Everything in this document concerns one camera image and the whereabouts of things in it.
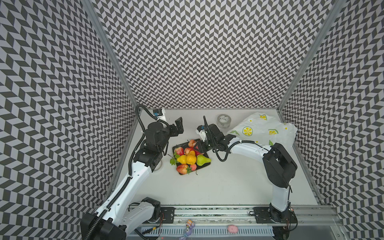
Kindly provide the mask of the orange fake fruit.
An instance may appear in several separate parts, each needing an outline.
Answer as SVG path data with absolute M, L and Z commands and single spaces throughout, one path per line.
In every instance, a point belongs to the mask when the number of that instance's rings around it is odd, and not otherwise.
M 196 144 L 196 141 L 195 140 L 190 140 L 189 143 L 188 143 L 188 146 L 189 148 L 193 148 Z

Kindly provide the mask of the green fake pear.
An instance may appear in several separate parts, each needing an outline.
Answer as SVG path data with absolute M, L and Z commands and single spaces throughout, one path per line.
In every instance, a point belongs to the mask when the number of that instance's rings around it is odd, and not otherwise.
M 208 157 L 205 157 L 204 155 L 198 155 L 197 156 L 197 165 L 202 167 L 205 164 L 211 163 L 211 159 Z

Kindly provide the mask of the yellow fake lemon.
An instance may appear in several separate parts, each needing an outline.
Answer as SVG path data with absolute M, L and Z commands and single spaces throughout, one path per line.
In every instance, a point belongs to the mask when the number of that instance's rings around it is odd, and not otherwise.
M 177 158 L 177 162 L 184 165 L 184 164 L 187 164 L 187 156 L 186 155 L 182 155 L 180 157 Z

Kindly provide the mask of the small red fake fruit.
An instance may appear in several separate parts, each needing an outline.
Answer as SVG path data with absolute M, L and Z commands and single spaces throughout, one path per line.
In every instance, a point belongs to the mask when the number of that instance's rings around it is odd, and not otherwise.
M 190 165 L 190 168 L 191 168 L 191 171 L 193 172 L 197 169 L 197 165 L 196 164 Z

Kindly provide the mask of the red peach fake fruit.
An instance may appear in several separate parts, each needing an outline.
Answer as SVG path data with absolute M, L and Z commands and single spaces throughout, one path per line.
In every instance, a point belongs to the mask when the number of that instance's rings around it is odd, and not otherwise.
M 177 172 L 181 175 L 186 175 L 192 172 L 192 168 L 187 164 L 177 166 Z

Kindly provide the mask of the white plastic bag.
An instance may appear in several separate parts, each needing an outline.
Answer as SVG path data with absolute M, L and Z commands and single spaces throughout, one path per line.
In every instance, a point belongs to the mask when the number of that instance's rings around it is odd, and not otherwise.
M 291 147 L 298 129 L 291 123 L 282 123 L 276 117 L 256 112 L 228 131 L 241 140 L 254 141 L 259 145 L 279 143 Z

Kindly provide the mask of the peach fake apple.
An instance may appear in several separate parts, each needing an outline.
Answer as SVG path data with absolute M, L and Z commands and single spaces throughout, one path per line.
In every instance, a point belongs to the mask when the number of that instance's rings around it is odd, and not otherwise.
M 183 147 L 177 147 L 174 149 L 174 154 L 182 156 L 185 154 Z

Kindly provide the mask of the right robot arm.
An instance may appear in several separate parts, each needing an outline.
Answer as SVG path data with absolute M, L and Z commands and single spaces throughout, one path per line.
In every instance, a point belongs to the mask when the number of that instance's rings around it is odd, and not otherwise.
M 297 164 L 280 143 L 271 146 L 260 145 L 256 141 L 242 140 L 232 134 L 226 136 L 215 124 L 197 127 L 200 140 L 195 148 L 202 153 L 213 151 L 220 162 L 225 162 L 229 154 L 238 154 L 263 163 L 268 180 L 272 184 L 272 199 L 269 204 L 269 220 L 273 223 L 291 224 L 297 217 L 293 212 L 290 195 L 293 192 L 291 180 L 296 175 Z

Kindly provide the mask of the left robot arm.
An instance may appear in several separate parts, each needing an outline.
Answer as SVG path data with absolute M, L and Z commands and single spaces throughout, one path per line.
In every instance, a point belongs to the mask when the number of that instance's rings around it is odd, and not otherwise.
M 143 134 L 129 158 L 128 173 L 94 213 L 83 216 L 80 223 L 83 240 L 125 240 L 142 223 L 155 222 L 160 217 L 161 203 L 152 198 L 143 199 L 131 212 L 128 209 L 141 185 L 166 155 L 169 139 L 184 132 L 183 119 L 169 125 L 164 109 L 150 112 L 139 104 L 135 108 L 136 116 L 141 111 L 154 122 L 145 127 L 138 119 Z

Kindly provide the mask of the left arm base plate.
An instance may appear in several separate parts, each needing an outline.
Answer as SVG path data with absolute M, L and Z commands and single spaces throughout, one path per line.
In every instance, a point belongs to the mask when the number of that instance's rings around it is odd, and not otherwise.
M 174 208 L 174 207 L 161 207 L 160 217 L 161 217 L 163 224 L 173 224 L 174 223 L 175 210 L 176 210 L 176 208 Z

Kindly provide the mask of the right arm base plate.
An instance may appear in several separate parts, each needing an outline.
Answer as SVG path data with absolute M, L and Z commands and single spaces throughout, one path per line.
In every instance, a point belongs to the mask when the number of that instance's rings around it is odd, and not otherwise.
M 250 211 L 258 224 L 286 224 L 290 220 L 290 212 L 288 210 L 280 212 L 273 206 L 254 207 Z

